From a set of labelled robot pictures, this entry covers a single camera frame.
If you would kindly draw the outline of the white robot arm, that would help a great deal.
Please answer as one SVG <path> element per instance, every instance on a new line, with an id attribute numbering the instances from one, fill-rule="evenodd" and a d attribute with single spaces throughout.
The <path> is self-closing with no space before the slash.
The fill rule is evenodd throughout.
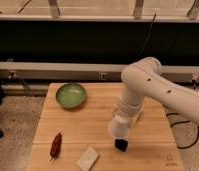
<path id="1" fill-rule="evenodd" d="M 121 72 L 123 87 L 108 124 L 116 149 L 127 150 L 128 131 L 141 112 L 145 97 L 157 100 L 199 126 L 199 92 L 163 78 L 161 68 L 158 59 L 146 57 L 126 66 Z"/>

